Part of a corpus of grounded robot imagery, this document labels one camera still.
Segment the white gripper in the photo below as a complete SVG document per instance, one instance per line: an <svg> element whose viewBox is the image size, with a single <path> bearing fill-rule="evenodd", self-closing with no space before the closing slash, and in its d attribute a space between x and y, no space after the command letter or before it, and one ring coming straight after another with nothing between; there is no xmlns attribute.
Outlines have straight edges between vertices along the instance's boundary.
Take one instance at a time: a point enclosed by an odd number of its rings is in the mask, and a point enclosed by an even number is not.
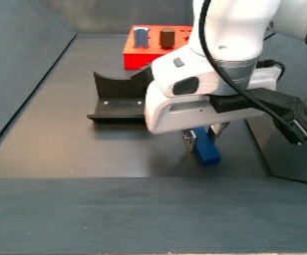
<svg viewBox="0 0 307 255"><path fill-rule="evenodd" d="M219 113L209 96L235 96L207 59L188 46L157 58L152 64L153 81L148 88L145 117L149 131L164 133L185 129L183 139L195 151L197 136L193 129L211 126L209 137L219 139L230 123L255 118L263 111L248 107Z"/></svg>

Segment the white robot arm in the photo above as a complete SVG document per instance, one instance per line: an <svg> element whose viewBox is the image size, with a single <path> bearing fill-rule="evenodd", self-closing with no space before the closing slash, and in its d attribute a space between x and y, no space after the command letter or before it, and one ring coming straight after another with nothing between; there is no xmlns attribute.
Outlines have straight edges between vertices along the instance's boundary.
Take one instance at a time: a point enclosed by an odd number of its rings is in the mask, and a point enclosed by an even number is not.
<svg viewBox="0 0 307 255"><path fill-rule="evenodd" d="M307 44L307 0L193 0L188 44L157 58L148 88L149 131L224 124L270 114L287 140L307 140L307 106L276 91L282 69L262 68L264 33Z"/></svg>

